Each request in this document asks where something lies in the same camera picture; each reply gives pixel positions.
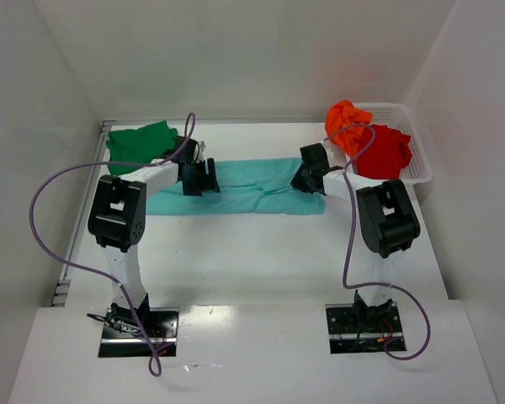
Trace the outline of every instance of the basket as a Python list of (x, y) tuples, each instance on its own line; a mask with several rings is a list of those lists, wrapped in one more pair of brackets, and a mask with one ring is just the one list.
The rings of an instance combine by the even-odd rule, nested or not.
[[(412, 152), (412, 160), (401, 171), (400, 176), (404, 184), (426, 183), (432, 179), (432, 168), (408, 108), (400, 104), (384, 103), (357, 103), (355, 107), (371, 112), (372, 124), (387, 125), (412, 137), (408, 145)], [(348, 170), (353, 173), (357, 171), (356, 167)]]

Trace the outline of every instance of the white backdrop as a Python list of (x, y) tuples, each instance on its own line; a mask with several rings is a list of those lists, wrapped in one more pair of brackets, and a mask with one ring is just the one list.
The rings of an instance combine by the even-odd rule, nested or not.
[(454, 0), (35, 0), (101, 120), (401, 102)]
[(457, 2), (407, 105), (433, 164), (417, 195), (434, 252), (505, 403), (505, 0)]
[[(0, 404), (8, 402), (35, 311), (61, 265), (29, 231), (32, 194), (53, 172), (90, 161), (98, 121), (30, 1), (0, 0)], [(42, 237), (65, 254), (88, 170), (42, 195)]]

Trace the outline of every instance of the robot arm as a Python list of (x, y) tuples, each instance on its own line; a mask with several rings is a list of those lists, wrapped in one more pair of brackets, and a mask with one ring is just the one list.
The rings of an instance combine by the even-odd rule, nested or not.
[[(88, 218), (88, 230), (95, 235), (103, 249), (109, 272), (128, 290), (142, 321), (149, 314), (149, 300), (141, 281), (138, 261), (138, 243), (146, 226), (147, 199), (168, 186), (181, 181), (184, 195), (201, 196), (202, 192), (220, 192), (212, 158), (203, 158), (204, 142), (189, 140), (186, 147), (171, 161), (163, 159), (177, 150), (184, 138), (178, 136), (173, 150), (143, 167), (115, 177), (104, 175), (99, 179)], [(129, 305), (117, 284), (113, 284), (110, 321), (135, 324)]]
[[(319, 192), (350, 200), (341, 167), (329, 167), (321, 143), (300, 149), (303, 163), (291, 185), (307, 193)], [(365, 270), (368, 282), (393, 284), (404, 251), (420, 233), (420, 226), (401, 180), (378, 181), (346, 173), (357, 200), (361, 234), (368, 249), (376, 253), (372, 268)], [(382, 316), (391, 308), (391, 288), (370, 286), (355, 293), (354, 305), (362, 321)]]

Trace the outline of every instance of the black metal base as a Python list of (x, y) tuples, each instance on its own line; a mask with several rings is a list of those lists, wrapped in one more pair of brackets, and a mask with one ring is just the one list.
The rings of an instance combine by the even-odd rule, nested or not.
[[(146, 327), (146, 331), (155, 347), (159, 348), (164, 343), (170, 343), (159, 353), (159, 356), (176, 356), (178, 309), (155, 309), (146, 315), (148, 319), (145, 324), (150, 324)], [(129, 327), (128, 331), (130, 332), (118, 331), (104, 325), (98, 356), (100, 358), (152, 356), (152, 352), (138, 330), (135, 327)]]
[(357, 339), (357, 320), (353, 305), (326, 306), (331, 354), (383, 352), (386, 339), (399, 337), (389, 344), (390, 352), (406, 351), (398, 308), (392, 305), (384, 317), (361, 330)]

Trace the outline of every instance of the light blue towel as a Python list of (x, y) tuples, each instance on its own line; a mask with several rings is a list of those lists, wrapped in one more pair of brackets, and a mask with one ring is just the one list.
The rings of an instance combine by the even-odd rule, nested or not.
[(224, 215), (230, 213), (287, 213), (320, 215), (326, 202), (320, 194), (293, 189), (290, 181), (301, 165), (300, 158), (215, 162), (221, 193), (184, 196), (176, 183), (154, 194), (148, 215)]

